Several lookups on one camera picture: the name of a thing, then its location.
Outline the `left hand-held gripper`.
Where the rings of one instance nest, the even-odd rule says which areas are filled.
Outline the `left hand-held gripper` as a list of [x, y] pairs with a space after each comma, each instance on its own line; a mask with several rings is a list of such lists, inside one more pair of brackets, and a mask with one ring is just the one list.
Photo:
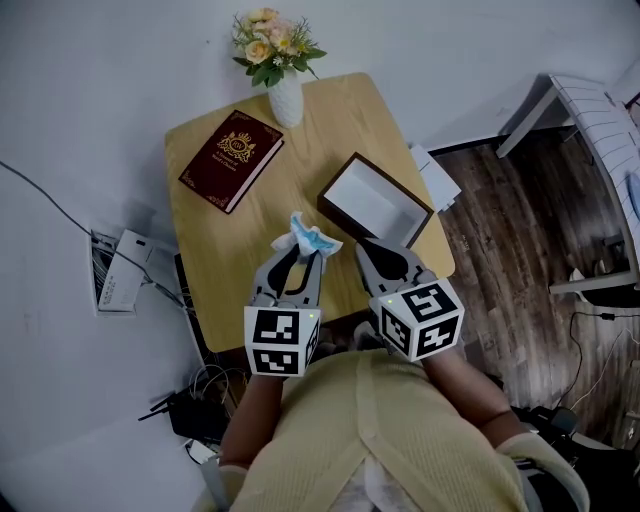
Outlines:
[[281, 296], [299, 253], [298, 248], [278, 250], [254, 275], [254, 293], [261, 295], [244, 308], [245, 349], [254, 375], [301, 377], [318, 345], [323, 266], [319, 251], [309, 256], [299, 288], [286, 291], [272, 305], [266, 302], [268, 295]]

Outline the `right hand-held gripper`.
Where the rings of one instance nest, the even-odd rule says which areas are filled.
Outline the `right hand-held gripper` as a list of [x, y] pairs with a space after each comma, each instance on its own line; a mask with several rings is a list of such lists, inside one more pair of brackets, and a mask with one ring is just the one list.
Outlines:
[[361, 239], [355, 254], [374, 331], [389, 352], [417, 362], [457, 344], [465, 308], [447, 279], [386, 239]]

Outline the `light blue cloth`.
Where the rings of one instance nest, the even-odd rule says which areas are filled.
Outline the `light blue cloth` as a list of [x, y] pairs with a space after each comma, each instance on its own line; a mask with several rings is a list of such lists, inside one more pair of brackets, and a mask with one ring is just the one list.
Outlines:
[[328, 259], [343, 246], [339, 240], [324, 234], [317, 226], [308, 227], [302, 221], [302, 213], [294, 211], [290, 216], [289, 232], [276, 238], [271, 243], [275, 251], [291, 249], [298, 245], [299, 263], [307, 262], [311, 255], [318, 252], [321, 256], [322, 273], [325, 273]]

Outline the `brown box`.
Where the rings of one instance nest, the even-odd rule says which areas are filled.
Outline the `brown box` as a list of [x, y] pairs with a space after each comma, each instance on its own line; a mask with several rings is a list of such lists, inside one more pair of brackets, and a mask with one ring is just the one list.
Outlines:
[[410, 248], [434, 211], [405, 186], [354, 153], [317, 197], [317, 209], [356, 240], [384, 239]]

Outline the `person's left forearm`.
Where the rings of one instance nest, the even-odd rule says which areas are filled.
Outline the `person's left forearm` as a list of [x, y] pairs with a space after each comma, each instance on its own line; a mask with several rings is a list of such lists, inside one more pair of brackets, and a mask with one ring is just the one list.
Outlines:
[[253, 375], [220, 445], [221, 466], [248, 469], [272, 440], [281, 415], [284, 379]]

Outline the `person's right forearm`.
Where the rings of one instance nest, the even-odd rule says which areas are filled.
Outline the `person's right forearm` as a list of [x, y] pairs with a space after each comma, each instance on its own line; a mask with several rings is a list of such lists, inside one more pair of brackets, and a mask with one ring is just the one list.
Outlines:
[[527, 433], [504, 392], [454, 349], [427, 357], [422, 365], [434, 387], [493, 447]]

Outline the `light wooden side table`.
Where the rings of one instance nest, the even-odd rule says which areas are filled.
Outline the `light wooden side table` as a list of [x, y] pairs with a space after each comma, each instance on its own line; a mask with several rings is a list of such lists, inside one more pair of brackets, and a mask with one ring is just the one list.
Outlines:
[[[188, 121], [165, 138], [168, 186], [179, 251], [204, 340], [214, 352], [242, 347], [243, 311], [257, 268], [272, 254], [271, 243], [300, 211], [343, 243], [330, 257], [322, 280], [325, 321], [368, 305], [356, 266], [355, 240], [317, 209], [317, 197], [354, 154], [380, 167], [426, 204], [431, 199], [403, 135], [372, 78], [364, 73], [306, 83], [304, 117], [286, 130], [284, 144], [229, 214], [179, 181], [180, 174], [232, 113], [225, 106]], [[443, 227], [432, 216], [413, 251], [438, 277], [455, 263]]]

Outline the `white square cabinet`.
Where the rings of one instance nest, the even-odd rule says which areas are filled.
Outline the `white square cabinet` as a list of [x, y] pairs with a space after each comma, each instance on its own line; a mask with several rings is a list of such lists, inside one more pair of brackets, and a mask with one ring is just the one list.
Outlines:
[[410, 152], [433, 201], [433, 209], [446, 211], [461, 193], [460, 187], [422, 146], [414, 145]]

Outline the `dark red hardcover book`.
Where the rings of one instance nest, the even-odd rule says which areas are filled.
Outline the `dark red hardcover book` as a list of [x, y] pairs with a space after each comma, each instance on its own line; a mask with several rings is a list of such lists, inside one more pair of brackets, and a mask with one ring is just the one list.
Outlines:
[[179, 181], [229, 214], [283, 144], [282, 132], [235, 110], [186, 166]]

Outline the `black router with antennas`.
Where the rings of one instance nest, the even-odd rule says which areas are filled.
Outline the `black router with antennas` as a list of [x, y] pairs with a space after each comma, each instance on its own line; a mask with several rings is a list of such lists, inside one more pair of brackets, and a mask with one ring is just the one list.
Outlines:
[[226, 408], [217, 402], [193, 398], [187, 390], [172, 393], [150, 409], [139, 422], [168, 414], [173, 432], [181, 437], [219, 444], [229, 423]]

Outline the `person's pale yellow cardigan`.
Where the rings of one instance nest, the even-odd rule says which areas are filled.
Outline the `person's pale yellow cardigan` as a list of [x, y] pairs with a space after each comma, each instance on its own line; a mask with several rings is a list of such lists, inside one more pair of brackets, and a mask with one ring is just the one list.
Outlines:
[[221, 466], [230, 512], [589, 512], [576, 471], [539, 435], [499, 447], [412, 364], [344, 352], [283, 378], [272, 440]]

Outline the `white textured vase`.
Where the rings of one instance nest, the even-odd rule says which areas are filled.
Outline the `white textured vase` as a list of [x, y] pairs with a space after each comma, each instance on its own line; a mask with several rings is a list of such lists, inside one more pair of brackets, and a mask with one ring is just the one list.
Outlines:
[[302, 85], [295, 70], [287, 70], [273, 87], [267, 89], [273, 115], [283, 128], [298, 126], [304, 115]]

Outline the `yellow and pink flower bouquet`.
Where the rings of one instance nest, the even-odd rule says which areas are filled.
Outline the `yellow and pink flower bouquet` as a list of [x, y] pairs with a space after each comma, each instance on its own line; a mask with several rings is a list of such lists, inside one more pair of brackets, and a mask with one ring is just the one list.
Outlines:
[[232, 60], [245, 69], [253, 87], [273, 88], [288, 72], [317, 78], [309, 62], [327, 55], [312, 37], [307, 18], [293, 21], [267, 7], [234, 16], [231, 44]]

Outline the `blue oval plate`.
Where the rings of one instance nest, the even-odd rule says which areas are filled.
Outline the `blue oval plate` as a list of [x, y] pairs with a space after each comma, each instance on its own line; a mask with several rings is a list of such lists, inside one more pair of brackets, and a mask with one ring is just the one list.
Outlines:
[[633, 211], [640, 220], [640, 177], [636, 173], [629, 173], [626, 184]]

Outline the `white desk with grid cloth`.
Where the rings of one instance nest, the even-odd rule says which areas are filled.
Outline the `white desk with grid cloth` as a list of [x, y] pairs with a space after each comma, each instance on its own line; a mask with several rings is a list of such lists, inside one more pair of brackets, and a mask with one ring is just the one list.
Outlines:
[[640, 220], [633, 211], [626, 184], [629, 173], [640, 177], [640, 130], [624, 105], [614, 101], [603, 84], [558, 74], [551, 74], [549, 81], [542, 98], [528, 109], [527, 115], [498, 147], [496, 155], [506, 157], [533, 129], [547, 108], [559, 100], [604, 180], [621, 224], [621, 235], [611, 240], [623, 242], [629, 262], [625, 271], [558, 282], [549, 286], [549, 292], [553, 295], [578, 294], [628, 285], [640, 291]]

